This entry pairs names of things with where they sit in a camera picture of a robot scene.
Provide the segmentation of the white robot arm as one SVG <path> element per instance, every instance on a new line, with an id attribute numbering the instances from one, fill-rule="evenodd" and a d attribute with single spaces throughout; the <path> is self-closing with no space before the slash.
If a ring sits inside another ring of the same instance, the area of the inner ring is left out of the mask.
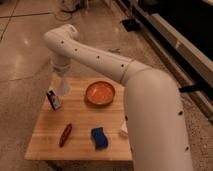
<path id="1" fill-rule="evenodd" d="M 124 87 L 124 115 L 134 171 L 193 171 L 181 96 L 166 72 L 78 41 L 71 24 L 44 34 L 57 71 L 72 59 Z"/>

